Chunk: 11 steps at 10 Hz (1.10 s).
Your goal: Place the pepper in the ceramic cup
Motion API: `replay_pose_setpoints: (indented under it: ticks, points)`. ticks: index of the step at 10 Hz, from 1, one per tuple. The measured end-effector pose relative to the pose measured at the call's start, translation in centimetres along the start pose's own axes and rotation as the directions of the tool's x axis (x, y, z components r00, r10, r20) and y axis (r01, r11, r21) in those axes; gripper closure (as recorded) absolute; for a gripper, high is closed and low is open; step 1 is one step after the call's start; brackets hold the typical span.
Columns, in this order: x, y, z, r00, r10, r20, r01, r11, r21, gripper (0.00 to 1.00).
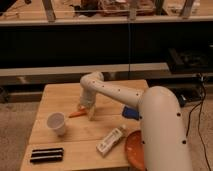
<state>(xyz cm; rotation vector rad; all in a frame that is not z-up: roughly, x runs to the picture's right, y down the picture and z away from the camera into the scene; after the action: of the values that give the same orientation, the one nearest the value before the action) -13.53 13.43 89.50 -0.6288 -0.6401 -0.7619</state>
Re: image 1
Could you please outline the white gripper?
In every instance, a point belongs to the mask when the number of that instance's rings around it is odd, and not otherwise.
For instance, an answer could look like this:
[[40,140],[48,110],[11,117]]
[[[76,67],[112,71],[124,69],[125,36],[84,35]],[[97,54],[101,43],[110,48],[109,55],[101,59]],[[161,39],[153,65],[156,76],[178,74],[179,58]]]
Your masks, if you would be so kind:
[[86,108],[90,108],[88,110],[88,119],[91,121],[95,115],[95,102],[96,102],[96,92],[92,90],[88,90],[83,88],[80,95],[80,104]]

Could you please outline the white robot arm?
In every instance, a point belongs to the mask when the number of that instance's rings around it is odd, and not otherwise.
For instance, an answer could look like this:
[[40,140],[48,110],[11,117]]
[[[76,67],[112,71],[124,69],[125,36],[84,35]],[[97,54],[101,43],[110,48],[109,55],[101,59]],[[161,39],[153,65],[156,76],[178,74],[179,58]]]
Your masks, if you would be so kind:
[[162,86],[145,90],[104,81],[101,72],[80,79],[80,104],[90,109],[100,93],[136,110],[140,116],[141,144],[147,171],[193,171],[179,102]]

